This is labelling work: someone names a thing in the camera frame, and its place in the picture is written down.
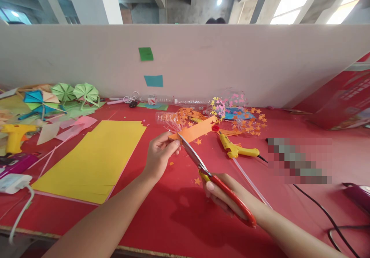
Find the purple object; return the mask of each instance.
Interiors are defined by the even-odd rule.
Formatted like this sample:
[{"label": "purple object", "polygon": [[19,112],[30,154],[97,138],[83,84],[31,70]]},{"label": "purple object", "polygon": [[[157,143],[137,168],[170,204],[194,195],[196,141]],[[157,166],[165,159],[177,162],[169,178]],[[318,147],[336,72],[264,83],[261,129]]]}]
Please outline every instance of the purple object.
[{"label": "purple object", "polygon": [[354,183],[342,184],[347,187],[344,193],[370,214],[370,186],[356,185]]},{"label": "purple object", "polygon": [[0,178],[9,173],[21,174],[38,160],[35,155],[26,153],[14,154],[8,158],[13,161],[8,165],[0,165]]}]

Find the plastic bottle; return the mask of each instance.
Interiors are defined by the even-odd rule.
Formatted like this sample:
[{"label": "plastic bottle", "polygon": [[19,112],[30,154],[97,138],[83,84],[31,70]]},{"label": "plastic bottle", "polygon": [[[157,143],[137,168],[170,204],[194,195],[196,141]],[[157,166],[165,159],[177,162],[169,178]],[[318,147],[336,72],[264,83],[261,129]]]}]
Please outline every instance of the plastic bottle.
[{"label": "plastic bottle", "polygon": [[185,108],[192,108],[194,110],[204,110],[210,104],[211,100],[207,98],[194,98],[194,97],[170,97],[164,95],[142,95],[138,101],[148,103],[148,99],[155,98],[156,105],[175,105]]}]

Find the yellow glue gun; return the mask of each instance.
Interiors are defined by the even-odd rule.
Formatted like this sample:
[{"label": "yellow glue gun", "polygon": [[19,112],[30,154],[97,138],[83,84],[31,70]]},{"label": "yellow glue gun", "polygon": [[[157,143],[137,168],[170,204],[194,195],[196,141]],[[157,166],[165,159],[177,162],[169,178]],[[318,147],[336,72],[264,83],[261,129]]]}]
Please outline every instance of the yellow glue gun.
[{"label": "yellow glue gun", "polygon": [[37,126],[25,124],[4,124],[1,129],[2,133],[9,134],[7,153],[17,154],[21,153],[20,142],[25,133],[37,131]]},{"label": "yellow glue gun", "polygon": [[231,159],[237,158],[239,154],[250,156],[250,157],[259,157],[259,150],[257,148],[247,149],[247,148],[236,146],[229,140],[227,136],[225,136],[221,132],[220,132],[220,139],[222,142],[222,146],[227,151],[227,155]]}]

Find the charger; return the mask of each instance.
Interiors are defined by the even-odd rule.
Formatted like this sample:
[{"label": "charger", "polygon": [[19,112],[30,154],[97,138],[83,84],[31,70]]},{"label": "charger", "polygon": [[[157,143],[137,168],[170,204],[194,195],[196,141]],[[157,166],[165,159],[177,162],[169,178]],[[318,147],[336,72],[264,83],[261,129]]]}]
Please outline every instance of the charger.
[{"label": "charger", "polygon": [[4,176],[3,178],[0,179],[0,192],[2,192],[2,193],[14,194],[17,191],[19,191],[20,189],[23,189],[25,187],[28,188],[28,190],[31,193],[30,199],[26,202],[23,209],[19,213],[19,215],[18,215],[18,217],[17,217],[17,219],[16,219],[16,221],[13,225],[13,228],[10,232],[9,243],[11,245],[14,245],[13,238],[14,238],[15,229],[17,228],[17,225],[18,225],[24,211],[28,208],[28,206],[30,205],[33,197],[35,196],[35,192],[31,188],[31,186],[29,185],[31,179],[32,179],[32,177],[30,175],[13,174],[13,173],[10,173],[10,174],[8,174],[8,175],[6,175],[6,176]]}]

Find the scissors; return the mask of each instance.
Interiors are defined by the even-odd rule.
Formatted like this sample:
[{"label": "scissors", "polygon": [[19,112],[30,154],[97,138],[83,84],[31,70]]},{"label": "scissors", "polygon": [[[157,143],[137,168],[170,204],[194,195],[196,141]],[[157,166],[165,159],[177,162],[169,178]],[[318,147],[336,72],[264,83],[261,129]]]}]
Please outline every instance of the scissors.
[{"label": "scissors", "polygon": [[251,211],[245,206],[245,204],[240,200],[240,198],[231,190],[228,186],[226,186],[216,175],[212,175],[209,173],[205,165],[203,164],[202,160],[199,158],[198,154],[194,151],[194,149],[190,146],[190,144],[184,139],[182,135],[178,133],[178,136],[182,139],[183,146],[185,151],[189,154],[190,158],[193,162],[197,165],[199,169],[199,175],[202,179],[206,182],[212,181],[217,186],[219,186],[243,211],[247,220],[238,216],[235,212],[234,214],[247,226],[255,228],[256,227],[256,219]]}]

